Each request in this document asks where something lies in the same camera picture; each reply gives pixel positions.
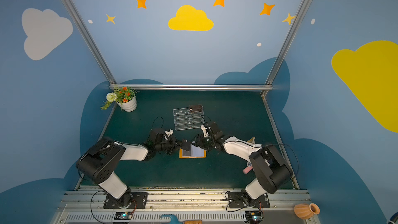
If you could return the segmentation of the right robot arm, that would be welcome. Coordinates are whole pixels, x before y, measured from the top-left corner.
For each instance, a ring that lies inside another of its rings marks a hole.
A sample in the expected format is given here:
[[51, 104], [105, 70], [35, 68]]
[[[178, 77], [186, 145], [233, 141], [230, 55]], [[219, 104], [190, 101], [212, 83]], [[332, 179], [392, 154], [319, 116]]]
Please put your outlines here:
[[203, 133], [194, 141], [196, 147], [219, 149], [250, 163], [256, 178], [243, 190], [247, 200], [274, 194], [283, 184], [293, 179], [294, 172], [278, 150], [278, 145], [254, 144], [235, 136], [226, 136], [215, 122], [201, 125], [201, 130]]

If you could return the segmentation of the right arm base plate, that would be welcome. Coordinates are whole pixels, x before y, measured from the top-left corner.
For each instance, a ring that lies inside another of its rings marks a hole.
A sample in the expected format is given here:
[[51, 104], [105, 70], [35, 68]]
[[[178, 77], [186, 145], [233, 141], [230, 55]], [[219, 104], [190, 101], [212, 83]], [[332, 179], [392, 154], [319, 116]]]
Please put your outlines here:
[[265, 193], [256, 199], [252, 199], [245, 192], [227, 191], [224, 195], [229, 202], [231, 209], [246, 208], [246, 207], [258, 207], [258, 208], [270, 208], [270, 202], [268, 194]]

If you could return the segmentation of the yellow leather card holder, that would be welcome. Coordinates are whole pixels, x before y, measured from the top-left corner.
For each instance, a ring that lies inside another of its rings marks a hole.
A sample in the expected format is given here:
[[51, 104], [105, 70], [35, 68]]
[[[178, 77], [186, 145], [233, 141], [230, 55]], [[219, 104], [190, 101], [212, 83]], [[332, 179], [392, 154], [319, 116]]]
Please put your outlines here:
[[206, 150], [190, 145], [190, 151], [180, 149], [179, 158], [180, 159], [195, 159], [195, 158], [206, 158]]

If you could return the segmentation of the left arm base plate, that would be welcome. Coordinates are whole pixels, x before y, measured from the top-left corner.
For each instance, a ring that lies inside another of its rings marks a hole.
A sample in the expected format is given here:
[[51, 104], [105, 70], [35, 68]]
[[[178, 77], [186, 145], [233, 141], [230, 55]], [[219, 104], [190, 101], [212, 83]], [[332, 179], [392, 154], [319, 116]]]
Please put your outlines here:
[[148, 194], [146, 192], [126, 192], [120, 199], [106, 195], [104, 209], [144, 209]]

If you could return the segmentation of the clear plastic organizer tray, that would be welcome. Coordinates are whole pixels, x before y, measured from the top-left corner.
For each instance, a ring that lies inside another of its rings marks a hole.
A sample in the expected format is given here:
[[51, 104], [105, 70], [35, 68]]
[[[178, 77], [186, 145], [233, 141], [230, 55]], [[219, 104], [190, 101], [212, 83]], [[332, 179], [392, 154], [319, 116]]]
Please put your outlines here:
[[189, 107], [173, 110], [176, 131], [200, 128], [205, 123], [204, 109], [201, 113], [190, 113]]

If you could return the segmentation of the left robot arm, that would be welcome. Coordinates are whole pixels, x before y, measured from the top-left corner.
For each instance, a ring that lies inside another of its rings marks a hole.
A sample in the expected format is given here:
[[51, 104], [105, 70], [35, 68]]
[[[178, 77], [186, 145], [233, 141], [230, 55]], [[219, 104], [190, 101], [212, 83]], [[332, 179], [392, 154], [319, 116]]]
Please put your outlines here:
[[162, 151], [169, 155], [182, 145], [183, 141], [175, 138], [173, 130], [163, 128], [152, 129], [142, 144], [127, 144], [104, 137], [79, 158], [76, 168], [108, 195], [122, 200], [129, 196], [129, 188], [115, 173], [120, 161], [148, 161]]

